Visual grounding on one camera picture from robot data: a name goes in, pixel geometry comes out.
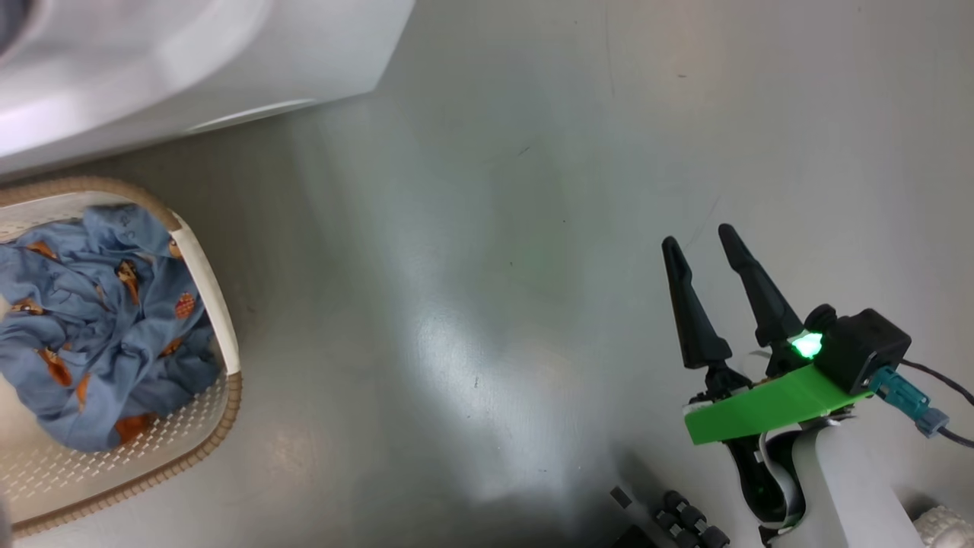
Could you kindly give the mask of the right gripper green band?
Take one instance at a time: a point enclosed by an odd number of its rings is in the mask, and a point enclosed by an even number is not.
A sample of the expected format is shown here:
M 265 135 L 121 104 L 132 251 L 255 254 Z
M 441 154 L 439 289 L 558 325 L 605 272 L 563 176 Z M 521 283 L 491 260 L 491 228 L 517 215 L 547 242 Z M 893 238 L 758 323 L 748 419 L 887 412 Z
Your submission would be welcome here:
M 757 327 L 758 346 L 789 343 L 801 320 L 762 264 L 728 223 L 718 228 L 728 264 L 741 278 Z M 706 388 L 684 409 L 692 443 L 718 443 L 733 458 L 742 499 L 768 545 L 865 545 L 870 495 L 865 460 L 841 430 L 849 409 L 865 396 L 872 352 L 825 346 L 806 357 L 780 346 L 790 372 L 754 383 L 728 367 L 733 356 L 717 335 L 692 285 L 678 240 L 662 240 L 673 319 L 683 364 L 706 371 Z

